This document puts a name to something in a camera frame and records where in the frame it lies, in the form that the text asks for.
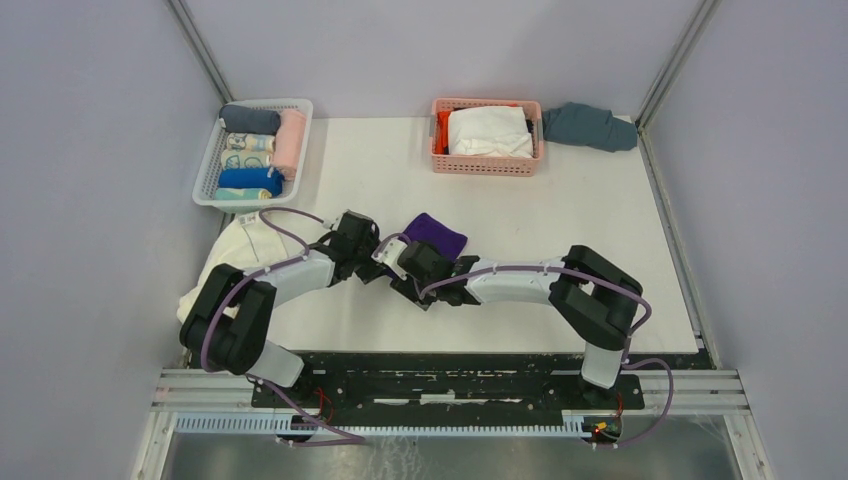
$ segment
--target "gray floor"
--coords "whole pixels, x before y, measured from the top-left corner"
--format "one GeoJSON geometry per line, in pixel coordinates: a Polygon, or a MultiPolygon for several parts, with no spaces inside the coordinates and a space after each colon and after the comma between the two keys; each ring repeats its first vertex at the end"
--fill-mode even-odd
{"type": "MultiPolygon", "coordinates": [[[[625,418],[625,437],[653,419],[625,418]]],[[[260,435],[174,436],[164,478],[740,479],[720,417],[672,418],[631,448],[592,452],[575,439],[374,437],[367,446],[292,449],[260,435]]]]}

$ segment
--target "white wall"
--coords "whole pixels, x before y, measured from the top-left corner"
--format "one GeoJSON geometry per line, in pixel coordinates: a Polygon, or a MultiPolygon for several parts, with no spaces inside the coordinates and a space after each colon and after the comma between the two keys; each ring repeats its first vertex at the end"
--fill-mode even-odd
{"type": "Polygon", "coordinates": [[[126,478],[220,222],[219,104],[160,0],[7,2],[0,64],[0,478],[126,478]]]}
{"type": "Polygon", "coordinates": [[[187,3],[236,98],[390,117],[440,96],[635,114],[698,0],[187,3]]]}
{"type": "Polygon", "coordinates": [[[848,3],[726,1],[651,138],[777,475],[845,478],[848,3]]]}

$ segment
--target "purple cloth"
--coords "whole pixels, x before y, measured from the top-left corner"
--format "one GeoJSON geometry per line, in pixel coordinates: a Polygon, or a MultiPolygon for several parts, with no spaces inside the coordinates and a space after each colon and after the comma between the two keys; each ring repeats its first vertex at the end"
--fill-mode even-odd
{"type": "MultiPolygon", "coordinates": [[[[415,217],[415,220],[406,227],[403,233],[413,242],[427,242],[433,245],[441,255],[447,257],[450,261],[459,258],[460,252],[468,243],[468,237],[454,232],[426,213],[415,217]]],[[[391,270],[387,269],[386,273],[392,278],[397,278],[397,275],[391,270]]]]}

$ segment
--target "white table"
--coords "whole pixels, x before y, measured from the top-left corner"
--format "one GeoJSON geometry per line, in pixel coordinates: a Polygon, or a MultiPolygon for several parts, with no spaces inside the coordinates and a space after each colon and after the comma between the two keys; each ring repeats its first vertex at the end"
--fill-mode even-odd
{"type": "MultiPolygon", "coordinates": [[[[372,217],[383,236],[427,212],[468,236],[463,254],[499,260],[588,245],[641,282],[654,308],[632,351],[697,351],[638,149],[610,154],[548,143],[531,178],[435,174],[428,129],[428,118],[315,120],[290,206],[325,218],[351,209],[372,217]]],[[[322,233],[295,215],[272,218],[307,241],[322,233]]],[[[356,277],[275,310],[268,338],[295,350],[577,353],[584,346],[550,307],[434,304],[424,312],[387,278],[365,286],[356,277]]]]}

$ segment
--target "white fabric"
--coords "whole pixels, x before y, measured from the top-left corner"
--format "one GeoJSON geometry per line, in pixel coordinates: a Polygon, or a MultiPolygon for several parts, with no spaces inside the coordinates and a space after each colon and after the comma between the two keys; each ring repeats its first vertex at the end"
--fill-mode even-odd
{"type": "MultiPolygon", "coordinates": [[[[213,268],[228,263],[239,269],[254,269],[277,263],[288,258],[286,247],[283,245],[282,235],[271,229],[262,220],[259,214],[248,213],[237,216],[232,223],[215,240],[215,245],[206,258],[206,265],[200,272],[197,286],[180,298],[177,307],[177,318],[180,323],[185,322],[200,289],[206,283],[206,278],[213,268]]],[[[226,310],[232,315],[235,309],[226,310]]]]}
{"type": "Polygon", "coordinates": [[[475,107],[448,117],[451,155],[533,157],[533,137],[521,107],[475,107]]]}

